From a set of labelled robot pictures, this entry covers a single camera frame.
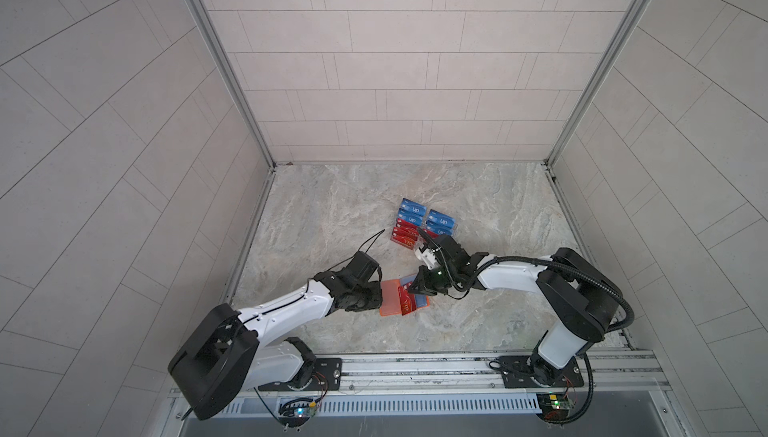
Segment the red vip card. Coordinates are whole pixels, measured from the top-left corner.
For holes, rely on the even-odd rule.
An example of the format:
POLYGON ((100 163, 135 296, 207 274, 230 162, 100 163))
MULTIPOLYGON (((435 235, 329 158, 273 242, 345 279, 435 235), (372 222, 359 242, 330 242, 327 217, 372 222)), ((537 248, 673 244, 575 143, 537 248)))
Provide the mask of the red vip card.
POLYGON ((418 309, 415 296, 407 291, 406 285, 400 285, 398 287, 398 301, 401 314, 403 316, 408 315, 418 309))
POLYGON ((413 249, 418 242, 419 235, 408 229, 393 228, 390 239, 408 249, 413 249))
POLYGON ((393 230, 401 234, 411 235, 413 238, 418 238, 420 228, 402 219, 397 219, 393 230))

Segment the orange leather card holder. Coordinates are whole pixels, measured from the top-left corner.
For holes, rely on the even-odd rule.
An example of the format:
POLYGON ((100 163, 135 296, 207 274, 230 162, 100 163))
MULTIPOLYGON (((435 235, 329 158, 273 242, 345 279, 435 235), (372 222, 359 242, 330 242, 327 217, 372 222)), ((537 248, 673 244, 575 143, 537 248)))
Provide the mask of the orange leather card holder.
POLYGON ((412 294, 408 291, 415 278, 415 275, 411 275, 400 279, 384 280, 381 283, 382 305, 379 308, 381 317, 408 315, 430 305, 427 296, 412 294))

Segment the clear acrylic card display stand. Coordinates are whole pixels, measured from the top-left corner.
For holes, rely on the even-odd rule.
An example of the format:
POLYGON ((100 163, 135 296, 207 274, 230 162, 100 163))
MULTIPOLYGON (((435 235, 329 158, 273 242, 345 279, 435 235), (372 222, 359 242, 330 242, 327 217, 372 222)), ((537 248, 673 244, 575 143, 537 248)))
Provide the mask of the clear acrylic card display stand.
POLYGON ((430 210, 431 210, 431 209, 428 209, 428 208, 427 208, 427 213, 426 213, 426 215, 425 215, 425 216, 423 216, 423 224, 422 224, 422 225, 419 227, 419 228, 420 228, 420 230, 419 230, 419 239, 418 239, 418 242, 419 242, 419 240, 422 238, 422 233, 424 233, 424 234, 428 235, 428 236, 429 236, 430 238, 432 238, 432 239, 436 239, 436 238, 438 237, 438 236, 436 236, 436 237, 433 237, 433 236, 431 236, 431 235, 430 235, 430 234, 429 234, 429 233, 428 233, 428 232, 425 230, 425 223, 427 222, 427 214, 429 213, 429 211, 430 211, 430 210))

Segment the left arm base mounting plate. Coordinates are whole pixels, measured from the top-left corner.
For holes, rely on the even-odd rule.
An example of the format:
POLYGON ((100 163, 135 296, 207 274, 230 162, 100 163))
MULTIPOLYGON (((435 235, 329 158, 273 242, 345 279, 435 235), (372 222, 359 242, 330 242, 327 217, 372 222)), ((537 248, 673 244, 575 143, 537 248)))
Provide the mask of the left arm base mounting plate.
POLYGON ((319 358, 304 363, 296 376, 287 382, 272 382, 258 388, 260 392, 325 392, 340 388, 342 360, 319 358))

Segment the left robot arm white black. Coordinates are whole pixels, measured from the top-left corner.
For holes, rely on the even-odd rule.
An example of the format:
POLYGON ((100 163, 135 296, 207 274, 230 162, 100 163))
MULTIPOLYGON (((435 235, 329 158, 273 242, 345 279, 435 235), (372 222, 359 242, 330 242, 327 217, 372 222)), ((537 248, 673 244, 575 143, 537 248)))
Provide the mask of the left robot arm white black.
POLYGON ((244 388, 303 386, 316 358, 289 333, 336 311, 380 308, 381 283, 379 263, 358 251, 342 269, 320 272, 270 302, 239 310, 220 304, 171 358, 168 372, 199 420, 224 410, 244 388))

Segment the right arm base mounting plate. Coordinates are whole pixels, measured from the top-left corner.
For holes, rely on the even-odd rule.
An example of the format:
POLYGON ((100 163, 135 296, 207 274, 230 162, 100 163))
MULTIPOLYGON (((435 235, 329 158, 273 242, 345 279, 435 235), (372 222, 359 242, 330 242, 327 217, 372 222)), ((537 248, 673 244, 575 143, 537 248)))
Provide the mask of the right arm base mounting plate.
POLYGON ((499 372, 504 387, 511 388, 565 388, 584 387, 584 373, 578 361, 572 357, 563 368, 556 368, 549 362, 533 356, 500 356, 488 363, 491 370, 499 372))

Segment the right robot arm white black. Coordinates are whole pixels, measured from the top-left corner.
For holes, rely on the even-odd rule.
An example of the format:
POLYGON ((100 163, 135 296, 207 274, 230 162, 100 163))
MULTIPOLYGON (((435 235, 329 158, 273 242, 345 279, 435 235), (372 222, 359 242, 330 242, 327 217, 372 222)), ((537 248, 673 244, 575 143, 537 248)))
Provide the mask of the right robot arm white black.
POLYGON ((547 258, 468 254, 450 235, 422 233, 414 245, 421 262, 409 292, 461 300, 472 290, 515 290, 543 296, 558 321, 537 343, 519 375, 551 387, 588 349, 629 327, 635 312, 622 291, 575 250, 547 258))

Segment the blue vip card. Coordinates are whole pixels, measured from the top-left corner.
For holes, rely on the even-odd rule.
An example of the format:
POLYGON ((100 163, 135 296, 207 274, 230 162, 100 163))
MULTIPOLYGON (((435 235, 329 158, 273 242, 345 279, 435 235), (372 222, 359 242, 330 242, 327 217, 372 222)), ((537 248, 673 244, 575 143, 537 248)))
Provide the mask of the blue vip card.
POLYGON ((417 213, 409 212, 400 209, 397 213, 397 218, 410 225, 420 227, 423 224, 423 216, 417 213))
POLYGON ((400 203, 400 209, 414 215, 425 216, 427 207, 409 199, 403 198, 400 203))
POLYGON ((452 236, 454 233, 454 230, 450 227, 442 226, 439 224, 436 224, 431 221, 427 221, 425 223, 425 230, 433 237, 439 236, 439 235, 450 235, 452 236))
POLYGON ((446 228, 454 228, 456 225, 456 221, 453 217, 438 212, 434 209, 431 209, 427 214, 427 221, 431 222, 433 225, 446 228))

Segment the blue VIP card back right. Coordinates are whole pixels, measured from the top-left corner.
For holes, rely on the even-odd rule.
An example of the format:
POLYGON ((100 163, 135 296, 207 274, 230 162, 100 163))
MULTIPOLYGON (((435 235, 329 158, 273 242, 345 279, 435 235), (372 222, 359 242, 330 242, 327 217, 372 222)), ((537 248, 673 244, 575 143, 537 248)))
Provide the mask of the blue VIP card back right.
POLYGON ((427 214, 427 221, 431 222, 433 225, 446 228, 454 228, 456 225, 456 221, 453 217, 438 212, 434 209, 431 209, 427 214))

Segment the blue VIP card back left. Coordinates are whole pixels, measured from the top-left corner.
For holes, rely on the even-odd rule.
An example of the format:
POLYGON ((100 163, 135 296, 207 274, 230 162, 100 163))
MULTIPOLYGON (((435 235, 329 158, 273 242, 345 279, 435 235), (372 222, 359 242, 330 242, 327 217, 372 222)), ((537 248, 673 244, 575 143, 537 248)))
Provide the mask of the blue VIP card back left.
POLYGON ((403 198, 400 203, 400 209, 414 215, 425 216, 427 207, 409 199, 403 198))

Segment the left green circuit board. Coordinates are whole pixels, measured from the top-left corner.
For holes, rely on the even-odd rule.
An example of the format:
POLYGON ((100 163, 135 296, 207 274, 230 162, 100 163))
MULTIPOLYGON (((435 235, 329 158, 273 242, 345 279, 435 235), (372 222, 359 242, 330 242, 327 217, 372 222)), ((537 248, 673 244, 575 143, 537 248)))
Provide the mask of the left green circuit board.
POLYGON ((278 420, 287 428, 299 428, 314 417, 319 409, 320 401, 301 397, 281 404, 278 409, 278 420))

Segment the green circuit board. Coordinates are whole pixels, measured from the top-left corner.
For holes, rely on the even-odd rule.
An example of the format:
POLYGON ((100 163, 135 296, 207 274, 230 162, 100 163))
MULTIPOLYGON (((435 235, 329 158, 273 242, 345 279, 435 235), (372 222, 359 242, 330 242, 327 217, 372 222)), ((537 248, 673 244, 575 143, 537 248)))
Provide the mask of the green circuit board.
POLYGON ((301 397, 281 404, 278 409, 278 420, 287 428, 299 428, 314 417, 319 409, 320 401, 301 397))
POLYGON ((562 421, 573 407, 573 402, 566 394, 541 393, 536 395, 541 412, 538 417, 543 421, 562 421))

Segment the right green circuit board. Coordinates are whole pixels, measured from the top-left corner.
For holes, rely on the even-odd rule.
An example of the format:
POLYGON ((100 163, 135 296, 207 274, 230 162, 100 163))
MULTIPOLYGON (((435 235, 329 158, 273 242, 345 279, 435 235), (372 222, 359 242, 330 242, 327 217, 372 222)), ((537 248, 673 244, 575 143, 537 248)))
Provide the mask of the right green circuit board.
POLYGON ((543 421, 562 421, 573 407, 573 402, 566 394, 541 393, 536 395, 541 412, 538 417, 543 421))

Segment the aluminium mounting rail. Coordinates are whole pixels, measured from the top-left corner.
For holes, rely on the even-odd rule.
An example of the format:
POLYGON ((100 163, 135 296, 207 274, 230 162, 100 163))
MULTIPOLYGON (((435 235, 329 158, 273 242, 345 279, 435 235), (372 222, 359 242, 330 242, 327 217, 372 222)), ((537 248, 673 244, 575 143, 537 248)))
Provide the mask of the aluminium mounting rail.
POLYGON ((499 372, 488 363, 500 356, 527 356, 516 352, 379 353, 320 355, 340 358, 340 388, 325 392, 260 392, 244 388, 236 397, 258 391, 272 395, 387 395, 459 393, 565 393, 603 391, 644 391, 670 387, 656 355, 651 351, 595 349, 576 358, 584 373, 584 387, 505 388, 499 372))

